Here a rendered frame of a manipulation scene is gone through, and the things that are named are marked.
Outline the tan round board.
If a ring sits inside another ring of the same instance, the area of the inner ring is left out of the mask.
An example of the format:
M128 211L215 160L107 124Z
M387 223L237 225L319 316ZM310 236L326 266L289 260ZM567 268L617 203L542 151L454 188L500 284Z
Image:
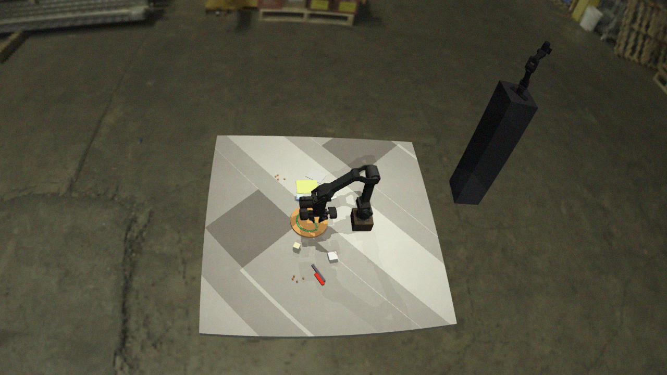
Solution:
M290 219L291 227L293 228L294 232L296 232L298 235L300 235L300 236L302 236L302 237L306 237L306 238L313 238L313 237L315 238L315 237L320 236L322 233L325 232L325 230L326 230L326 228L327 228L327 219L326 219L325 221L323 221L323 222L318 223L319 217L314 217L314 219L315 219L315 223L317 224L317 230L315 230L314 232L312 232L312 230L316 228L316 227L315 227L315 224L312 223L311 221L309 221L309 219L307 219L307 220L302 220L302 219L300 219L300 216L299 216L299 217L298 217L298 224L299 224L303 229L305 229L305 230L307 230L307 231L308 231L308 230L311 230L311 231L310 231L310 232L306 232L306 231L303 231L302 229L300 229L300 228L298 227L297 223L296 223L296 222L297 222L297 221L296 221L296 220L297 220L297 216L299 215L299 209L300 209L300 208L298 207L298 208L293 212L293 214L291 215L291 219Z

